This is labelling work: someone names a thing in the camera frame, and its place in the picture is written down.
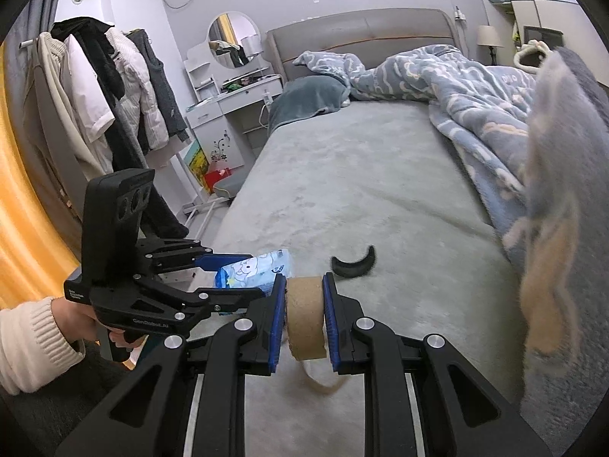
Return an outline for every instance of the gray upholstered headboard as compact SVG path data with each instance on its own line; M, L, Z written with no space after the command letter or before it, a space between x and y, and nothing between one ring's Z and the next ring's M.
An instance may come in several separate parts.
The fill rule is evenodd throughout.
M303 51L354 53L366 68L380 65L388 56L428 44L461 48L459 35L441 10L383 8L360 10L296 22L270 30L264 57L284 81L310 72L292 65Z

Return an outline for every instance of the metal screw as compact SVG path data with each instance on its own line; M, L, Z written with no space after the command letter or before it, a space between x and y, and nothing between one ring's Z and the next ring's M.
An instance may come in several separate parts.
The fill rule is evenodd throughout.
M429 335L427 337L427 343L430 347L442 348L444 347L444 344L446 344L446 341L444 340L444 337L441 337L440 335Z
M236 320L234 323L234 327L240 331L248 331L250 328L254 326L251 319L241 318Z
M357 328L360 329L372 329L375 326L375 321L370 318L360 318L355 324L357 325Z
M169 335L163 343L167 348L178 348L182 344L182 337L179 335Z

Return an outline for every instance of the vanity desk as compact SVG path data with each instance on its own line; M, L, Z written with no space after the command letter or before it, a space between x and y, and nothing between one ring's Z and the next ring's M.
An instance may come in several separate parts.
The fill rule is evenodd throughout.
M258 122L265 97L282 92L281 77L270 75L248 86L220 94L187 112L203 153L216 169L249 171L268 137Z
M281 77L262 59L260 32L243 13L218 16L207 37L184 62L200 101L186 118L214 169L247 173L268 138L263 107L281 94Z

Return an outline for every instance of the colorful painting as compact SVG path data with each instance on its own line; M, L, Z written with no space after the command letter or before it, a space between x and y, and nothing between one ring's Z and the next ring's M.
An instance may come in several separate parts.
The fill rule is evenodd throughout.
M196 139L190 146L187 155L184 157L184 163L187 164L191 174L194 175L194 178L197 179L203 189L205 189L208 194L211 194L211 187L209 187L205 181L205 174L209 171L209 161L207 161L207 157Z

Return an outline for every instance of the brown tape roll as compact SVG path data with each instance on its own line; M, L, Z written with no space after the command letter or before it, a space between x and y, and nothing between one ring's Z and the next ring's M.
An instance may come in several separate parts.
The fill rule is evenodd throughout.
M298 361L324 359L324 292L322 278L288 278L287 338Z

